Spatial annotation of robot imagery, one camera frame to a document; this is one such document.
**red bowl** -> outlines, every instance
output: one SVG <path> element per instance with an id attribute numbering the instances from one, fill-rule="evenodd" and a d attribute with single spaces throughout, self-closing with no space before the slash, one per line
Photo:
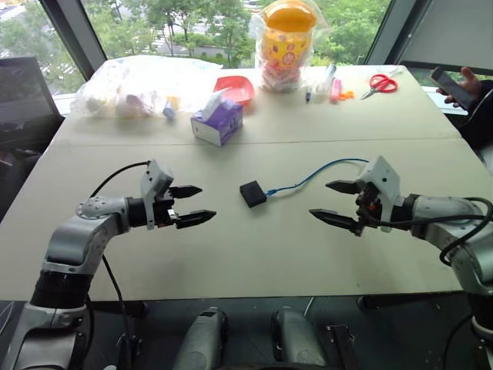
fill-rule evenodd
<path id="1" fill-rule="evenodd" d="M 219 77 L 214 86 L 214 91 L 228 89 L 223 92 L 223 97 L 233 100 L 245 106 L 255 95 L 252 83 L 248 78 L 243 76 L 226 76 Z"/>

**green foliage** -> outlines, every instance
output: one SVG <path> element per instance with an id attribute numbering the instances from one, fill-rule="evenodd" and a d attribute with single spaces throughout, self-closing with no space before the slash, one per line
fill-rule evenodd
<path id="1" fill-rule="evenodd" d="M 248 38 L 250 13 L 243 7 L 241 0 L 216 0 L 209 9 L 209 33 L 217 35 L 214 39 L 218 46 L 225 49 L 227 68 L 236 68 L 242 59 L 248 59 L 253 52 L 253 40 Z M 220 24 L 214 16 L 223 16 Z"/>
<path id="2" fill-rule="evenodd" d="M 314 55 L 314 57 L 311 59 L 311 65 L 314 67 L 317 66 L 327 67 L 331 63 L 332 61 L 328 59 L 326 56 Z"/>
<path id="3" fill-rule="evenodd" d="M 195 46 L 214 46 L 212 37 L 199 33 L 189 33 L 188 40 L 185 39 L 185 34 L 183 33 L 176 33 L 173 37 L 173 42 L 180 45 L 185 45 L 187 42 L 194 42 Z"/>
<path id="4" fill-rule="evenodd" d="M 167 45 L 184 45 L 189 56 L 223 64 L 227 68 L 252 67 L 255 41 L 250 39 L 250 13 L 241 0 L 82 0 L 89 20 L 109 58 L 153 54 L 152 45 L 161 31 Z M 361 64 L 380 27 L 390 0 L 314 0 L 330 24 L 331 32 L 316 44 L 313 66 L 330 63 Z M 260 0 L 262 6 L 272 0 Z M 0 47 L 13 55 L 35 55 L 50 88 L 74 92 L 82 84 L 60 38 L 37 1 L 25 2 L 26 12 L 0 28 Z M 190 30 L 206 18 L 208 35 Z M 183 32 L 176 32 L 177 27 Z M 208 56 L 196 48 L 216 46 L 224 50 Z"/>
<path id="5" fill-rule="evenodd" d="M 0 49 L 35 56 L 53 93 L 73 93 L 83 78 L 38 2 L 26 2 L 22 15 L 0 27 Z"/>
<path id="6" fill-rule="evenodd" d="M 156 33 L 141 18 L 123 18 L 119 6 L 97 2 L 86 5 L 86 11 L 108 58 L 135 56 L 153 50 Z"/>
<path id="7" fill-rule="evenodd" d="M 332 28 L 315 54 L 337 64 L 362 64 L 390 0 L 317 0 Z"/>

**black cable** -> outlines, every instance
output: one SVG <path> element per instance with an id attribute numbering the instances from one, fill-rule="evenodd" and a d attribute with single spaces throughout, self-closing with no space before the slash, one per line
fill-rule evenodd
<path id="1" fill-rule="evenodd" d="M 87 294 L 86 297 L 86 307 L 87 311 L 89 312 L 89 339 L 87 341 L 86 354 L 84 355 L 84 358 L 87 357 L 89 351 L 91 350 L 92 340 L 94 339 L 94 327 L 96 326 L 96 322 L 94 319 L 94 307 L 92 306 L 92 301 L 89 297 L 89 294 Z"/>
<path id="2" fill-rule="evenodd" d="M 115 177 L 116 175 L 118 175 L 119 173 L 123 172 L 123 171 L 126 171 L 128 170 L 129 168 L 133 168 L 133 167 L 138 167 L 138 166 L 147 166 L 149 164 L 149 161 L 146 161 L 146 162 L 138 162 L 138 163 L 133 163 L 133 164 L 129 164 L 128 166 L 125 166 L 123 168 L 120 168 L 118 171 L 116 172 L 113 172 L 111 175 L 109 175 L 97 188 L 96 190 L 94 190 L 90 196 L 90 198 L 92 197 L 95 197 L 99 191 L 113 178 Z"/>
<path id="3" fill-rule="evenodd" d="M 468 322 L 472 318 L 472 314 L 468 314 L 464 318 L 462 318 L 450 331 L 448 334 L 447 339 L 445 340 L 445 346 L 444 350 L 441 353 L 441 369 L 442 370 L 447 370 L 447 354 L 448 354 L 448 349 L 450 348 L 450 344 L 452 343 L 452 339 L 454 339 L 454 336 L 457 334 L 457 332 L 460 330 L 463 324 Z"/>
<path id="4" fill-rule="evenodd" d="M 119 170 L 115 171 L 114 173 L 112 173 L 111 175 L 109 175 L 107 178 L 105 178 L 105 180 L 96 188 L 96 190 L 94 190 L 92 192 L 92 194 L 91 194 L 90 197 L 91 198 L 95 197 L 99 193 L 99 191 L 113 177 L 115 177 L 119 173 L 121 173 L 123 171 L 126 171 L 126 170 L 128 170 L 130 168 L 133 168 L 133 167 L 148 166 L 149 163 L 150 163 L 150 161 L 147 160 L 146 162 L 137 162 L 137 163 L 133 163 L 133 164 L 130 164 L 128 166 L 125 166 L 123 168 L 120 168 Z M 102 256 L 102 262 L 105 264 L 106 270 L 108 271 L 109 278 L 111 279 L 111 282 L 113 283 L 113 287 L 115 288 L 116 295 L 118 295 L 118 302 L 119 302 L 119 305 L 120 305 L 120 309 L 121 309 L 121 312 L 122 312 L 122 318 L 123 318 L 123 325 L 124 325 L 123 327 L 125 329 L 126 367 L 127 367 L 128 370 L 131 370 L 131 368 L 132 368 L 132 354 L 131 354 L 131 348 L 130 348 L 130 323 L 129 323 L 129 317 L 126 314 L 125 302 L 123 301 L 122 292 L 120 291 L 120 288 L 118 286 L 118 283 L 116 282 L 116 279 L 115 279 L 115 275 L 113 275 L 113 272 L 111 271 L 111 268 L 109 267 L 109 263 L 108 263 L 108 260 L 106 260 L 105 255 Z"/>
<path id="5" fill-rule="evenodd" d="M 471 231 L 469 231 L 466 235 L 459 237 L 458 239 L 452 241 L 447 247 L 441 250 L 440 252 L 440 261 L 447 266 L 451 266 L 450 261 L 446 259 L 448 253 L 454 250 L 456 247 L 463 244 L 466 240 L 476 235 L 479 231 L 483 230 L 486 225 L 492 220 L 493 217 L 493 204 L 489 200 L 480 197 L 468 197 L 466 200 L 470 200 L 473 202 L 481 202 L 488 210 L 486 211 L 486 215 L 478 215 L 478 214 L 466 214 L 466 215 L 454 215 L 454 216 L 443 216 L 443 217 L 433 217 L 433 218 L 424 218 L 422 220 L 409 220 L 409 221 L 396 221 L 396 222 L 386 222 L 378 220 L 373 217 L 366 208 L 362 207 L 361 210 L 363 212 L 364 218 L 371 221 L 372 224 L 376 226 L 388 226 L 388 227 L 412 227 L 416 225 L 423 224 L 433 224 L 436 222 L 446 222 L 452 220 L 481 220 L 481 222 Z"/>
<path id="6" fill-rule="evenodd" d="M 109 278 L 111 279 L 111 281 L 113 283 L 113 286 L 115 287 L 116 295 L 118 295 L 118 302 L 120 303 L 120 309 L 122 310 L 123 325 L 125 327 L 126 368 L 128 370 L 130 370 L 132 368 L 132 354 L 130 352 L 130 323 L 129 323 L 129 317 L 126 314 L 125 302 L 123 301 L 122 292 L 120 291 L 120 288 L 118 286 L 118 283 L 116 283 L 115 275 L 113 275 L 113 272 L 111 271 L 111 268 L 109 267 L 109 263 L 108 263 L 108 260 L 106 260 L 105 255 L 102 256 L 102 262 L 105 264 L 106 270 L 108 271 Z"/>
<path id="7" fill-rule="evenodd" d="M 472 202 L 481 202 L 483 203 L 488 210 L 486 211 L 485 218 L 483 218 L 483 221 L 481 221 L 474 229 L 469 231 L 466 235 L 459 237 L 458 239 L 452 241 L 447 247 L 441 250 L 440 252 L 440 261 L 446 264 L 447 266 L 451 266 L 451 263 L 449 260 L 447 260 L 447 254 L 449 254 L 451 251 L 453 251 L 456 247 L 460 246 L 463 244 L 467 239 L 473 237 L 476 235 L 479 231 L 483 230 L 486 225 L 491 221 L 491 217 L 493 216 L 493 204 L 489 200 L 486 200 L 484 198 L 478 198 L 478 197 L 469 197 L 465 198 L 467 200 L 470 200 Z"/>
<path id="8" fill-rule="evenodd" d="M 366 208 L 362 207 L 361 211 L 363 212 L 364 218 L 370 220 L 372 224 L 375 226 L 389 226 L 389 227 L 412 227 L 417 225 L 426 225 L 426 224 L 434 224 L 435 222 L 447 222 L 447 221 L 455 221 L 455 220 L 484 220 L 485 216 L 480 214 L 457 214 L 454 216 L 443 216 L 443 217 L 432 217 L 432 218 L 423 218 L 421 220 L 409 220 L 409 221 L 393 221 L 387 222 L 378 220 L 373 217 Z"/>

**pen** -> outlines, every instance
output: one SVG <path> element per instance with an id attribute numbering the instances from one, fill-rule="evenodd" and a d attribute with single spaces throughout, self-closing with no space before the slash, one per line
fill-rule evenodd
<path id="1" fill-rule="evenodd" d="M 311 87 L 307 87 L 307 94 L 305 96 L 305 100 L 307 101 L 307 103 L 309 103 L 310 99 L 311 99 Z"/>

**tree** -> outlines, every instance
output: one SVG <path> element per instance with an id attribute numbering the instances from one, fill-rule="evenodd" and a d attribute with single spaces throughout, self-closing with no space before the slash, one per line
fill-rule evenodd
<path id="1" fill-rule="evenodd" d="M 173 0 L 149 0 L 146 2 L 144 12 L 146 13 L 149 25 L 161 31 L 164 42 L 171 51 L 171 56 L 174 56 L 173 37 L 175 32 L 173 25 L 175 24 L 175 16 L 173 12 Z"/>
<path id="2" fill-rule="evenodd" d="M 115 0 L 86 4 L 89 20 L 105 54 L 109 58 L 119 58 L 152 52 L 156 33 L 142 17 L 122 16 L 120 6 Z"/>
<path id="3" fill-rule="evenodd" d="M 195 52 L 195 48 L 197 47 L 197 43 L 190 39 L 188 42 L 185 42 L 185 46 L 188 49 L 188 53 L 190 57 L 193 57 L 193 53 Z"/>
<path id="4" fill-rule="evenodd" d="M 174 25 L 183 29 L 185 41 L 188 42 L 188 34 L 201 14 L 206 13 L 208 3 L 204 0 L 173 0 Z"/>
<path id="5" fill-rule="evenodd" d="M 13 56 L 35 56 L 52 93 L 73 93 L 84 82 L 38 2 L 2 23 L 0 48 Z"/>
<path id="6" fill-rule="evenodd" d="M 247 35 L 250 14 L 240 0 L 216 0 L 210 6 L 208 18 L 211 24 L 209 32 L 217 34 L 216 40 L 226 50 L 228 68 L 234 68 L 242 58 L 250 57 L 253 48 L 244 48 L 251 45 Z"/>
<path id="7" fill-rule="evenodd" d="M 361 64 L 390 0 L 317 0 L 332 30 L 315 54 L 337 64 Z"/>

